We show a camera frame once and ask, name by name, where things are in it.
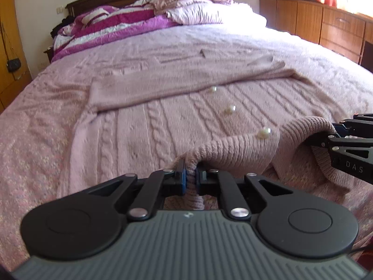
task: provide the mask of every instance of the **bed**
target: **bed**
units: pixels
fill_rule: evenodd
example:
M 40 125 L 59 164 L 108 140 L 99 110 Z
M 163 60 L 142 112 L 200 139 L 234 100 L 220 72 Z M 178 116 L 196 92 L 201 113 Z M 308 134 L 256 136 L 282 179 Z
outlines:
M 67 7 L 79 16 L 135 1 Z M 147 177 L 178 156 L 238 176 L 264 173 L 345 205 L 359 219 L 356 247 L 366 245 L 372 186 L 332 170 L 325 150 L 301 143 L 330 129 L 328 121 L 371 112 L 373 75 L 254 18 L 173 24 L 100 42 L 41 72 L 0 115 L 1 264 L 12 270 L 27 258 L 19 224 L 33 207 L 121 174 Z M 263 127 L 271 129 L 264 138 Z M 193 167 L 188 180 L 187 196 L 168 199 L 167 207 L 215 208 L 213 198 L 196 196 Z

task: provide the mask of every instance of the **metal pin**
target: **metal pin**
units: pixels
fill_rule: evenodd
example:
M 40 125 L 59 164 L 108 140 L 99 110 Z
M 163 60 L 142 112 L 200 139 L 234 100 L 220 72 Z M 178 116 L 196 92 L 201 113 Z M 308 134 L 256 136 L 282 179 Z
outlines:
M 135 218 L 142 218 L 148 214 L 148 211 L 145 208 L 136 207 L 136 208 L 132 208 L 129 211 L 129 214 Z
M 243 207 L 236 207 L 231 210 L 231 215 L 236 218 L 243 218 L 249 216 L 249 211 Z

